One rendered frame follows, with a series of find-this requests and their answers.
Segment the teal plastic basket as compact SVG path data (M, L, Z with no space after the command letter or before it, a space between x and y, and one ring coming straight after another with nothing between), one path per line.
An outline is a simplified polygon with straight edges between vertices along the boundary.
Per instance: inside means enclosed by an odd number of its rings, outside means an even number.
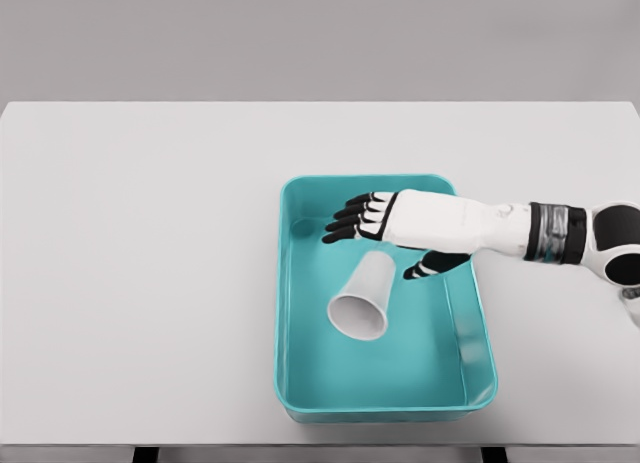
M451 194L435 174L309 175L280 195L274 387L301 423L451 421L488 406L498 375L471 263L435 277L396 277L387 331L351 339L331 324L330 299L370 240L322 242L350 198L404 188Z

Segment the white paper cup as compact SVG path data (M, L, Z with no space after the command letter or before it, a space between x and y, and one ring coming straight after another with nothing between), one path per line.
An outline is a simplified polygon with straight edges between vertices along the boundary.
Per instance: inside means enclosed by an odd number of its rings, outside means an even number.
M390 255L382 251L366 253L327 305L327 316L334 328L360 341L382 337L388 327L395 274L396 265Z

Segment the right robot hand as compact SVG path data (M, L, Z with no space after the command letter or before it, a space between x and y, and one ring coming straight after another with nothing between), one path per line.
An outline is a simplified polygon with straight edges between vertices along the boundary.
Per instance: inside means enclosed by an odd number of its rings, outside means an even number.
M423 250L425 254L404 270L403 278L426 278L467 263L481 248L481 224L466 221L478 209L453 195L414 189L364 193L334 213L321 241L368 239Z

